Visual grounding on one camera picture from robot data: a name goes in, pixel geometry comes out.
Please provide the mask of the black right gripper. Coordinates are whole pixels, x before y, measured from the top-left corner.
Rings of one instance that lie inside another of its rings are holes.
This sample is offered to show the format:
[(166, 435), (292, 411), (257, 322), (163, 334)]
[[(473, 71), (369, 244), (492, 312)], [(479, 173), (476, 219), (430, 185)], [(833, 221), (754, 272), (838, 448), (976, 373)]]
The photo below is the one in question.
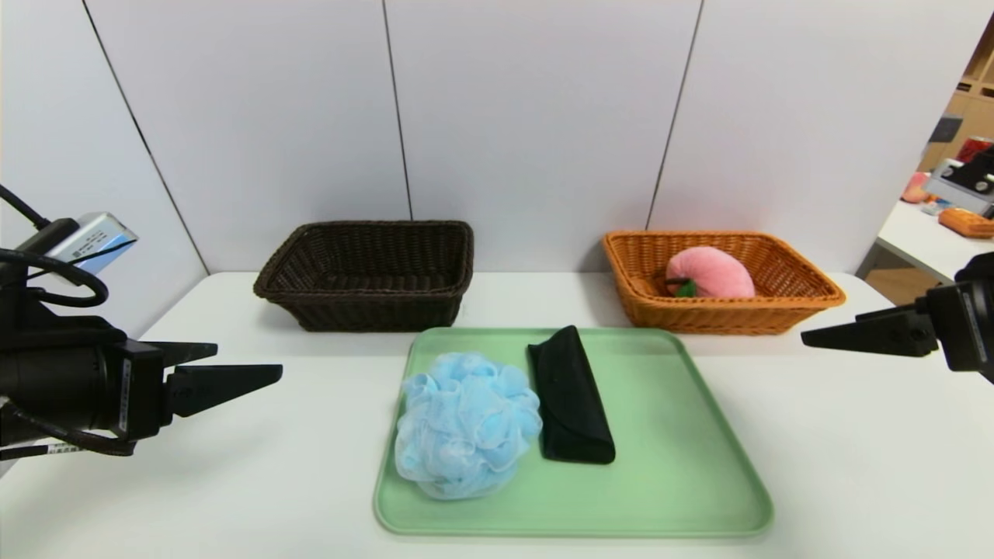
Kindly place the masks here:
[(910, 304), (858, 314), (850, 323), (800, 336), (808, 347), (906, 357), (924, 357), (941, 346), (949, 370), (976, 372), (991, 384), (993, 254), (973, 257), (955, 273), (954, 283), (934, 287)]

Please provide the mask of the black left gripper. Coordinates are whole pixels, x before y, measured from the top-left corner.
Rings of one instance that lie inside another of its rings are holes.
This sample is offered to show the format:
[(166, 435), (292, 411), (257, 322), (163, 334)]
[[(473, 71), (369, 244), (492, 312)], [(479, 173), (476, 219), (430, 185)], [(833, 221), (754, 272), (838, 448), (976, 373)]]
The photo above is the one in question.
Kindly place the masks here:
[[(127, 441), (280, 382), (283, 365), (180, 366), (217, 355), (209, 342), (135, 341), (2, 354), (2, 395), (63, 429), (106, 429)], [(174, 367), (165, 379), (164, 368)]]

